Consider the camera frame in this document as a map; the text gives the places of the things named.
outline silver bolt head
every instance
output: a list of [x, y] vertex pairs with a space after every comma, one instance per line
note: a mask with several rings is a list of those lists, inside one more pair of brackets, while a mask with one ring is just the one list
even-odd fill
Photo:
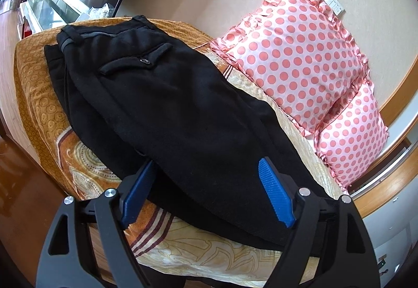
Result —
[[69, 205], [73, 202], [74, 202], [74, 197], [73, 196], [67, 196], [66, 198], [64, 198], [64, 204], [66, 204], [66, 205]]
[[301, 196], [309, 196], [311, 191], [308, 188], [300, 188], [299, 193]]
[[105, 192], [104, 192], [104, 195], [106, 196], [106, 197], [113, 197], [113, 196], [115, 196], [116, 195], [116, 193], [117, 193], [117, 191], [116, 191], [116, 189], [107, 189]]
[[351, 197], [350, 196], [348, 196], [348, 195], [343, 195], [342, 197], [341, 197], [341, 200], [344, 202], [344, 203], [351, 203]]

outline light switch panel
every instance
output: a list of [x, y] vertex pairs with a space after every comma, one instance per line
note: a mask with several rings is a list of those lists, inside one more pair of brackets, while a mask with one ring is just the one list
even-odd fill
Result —
[[344, 7], [340, 4], [338, 0], [324, 0], [329, 7], [332, 8], [335, 15], [338, 16], [340, 13], [344, 11]]

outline pillow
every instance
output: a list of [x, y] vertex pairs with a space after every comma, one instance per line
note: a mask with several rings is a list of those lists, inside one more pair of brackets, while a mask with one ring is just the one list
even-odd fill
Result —
[[211, 48], [272, 97], [304, 136], [341, 95], [358, 90], [367, 64], [322, 0], [264, 0]]
[[364, 174], [389, 136], [373, 90], [373, 83], [365, 79], [355, 96], [349, 93], [341, 97], [315, 138], [317, 155], [343, 188]]

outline black pants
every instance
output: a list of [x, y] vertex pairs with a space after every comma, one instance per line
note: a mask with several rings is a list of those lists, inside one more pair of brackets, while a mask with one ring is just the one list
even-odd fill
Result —
[[[283, 250], [258, 177], [268, 156], [299, 187], [326, 197], [273, 109], [229, 84], [213, 63], [144, 17], [66, 26], [45, 46], [54, 89], [82, 142], [118, 177], [147, 155], [164, 171], [149, 200], [195, 227]], [[319, 254], [317, 237], [313, 255]]]

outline orange patterned bedspread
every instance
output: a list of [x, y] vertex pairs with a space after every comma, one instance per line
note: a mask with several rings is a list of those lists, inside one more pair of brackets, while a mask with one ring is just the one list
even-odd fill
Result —
[[[129, 19], [98, 19], [81, 24], [108, 26]], [[210, 55], [207, 47], [211, 38], [193, 26], [165, 20], [152, 22], [190, 47]], [[14, 77], [19, 111], [45, 171], [78, 199], [95, 198], [107, 188], [117, 187], [120, 179], [76, 136], [52, 88], [43, 47], [56, 43], [59, 30], [54, 28], [35, 34], [16, 46]], [[229, 82], [269, 102], [245, 76], [232, 70], [223, 60], [210, 57]], [[315, 161], [317, 157], [304, 145], [296, 128], [274, 109], [307, 168], [332, 196], [338, 197], [339, 188], [335, 188], [332, 179], [327, 179], [329, 174], [321, 167], [322, 163]], [[205, 276], [251, 287], [264, 286], [281, 254], [197, 229], [148, 201], [125, 235], [137, 261], [145, 266], [168, 274]], [[310, 259], [304, 280], [313, 277], [317, 263], [318, 259]]]

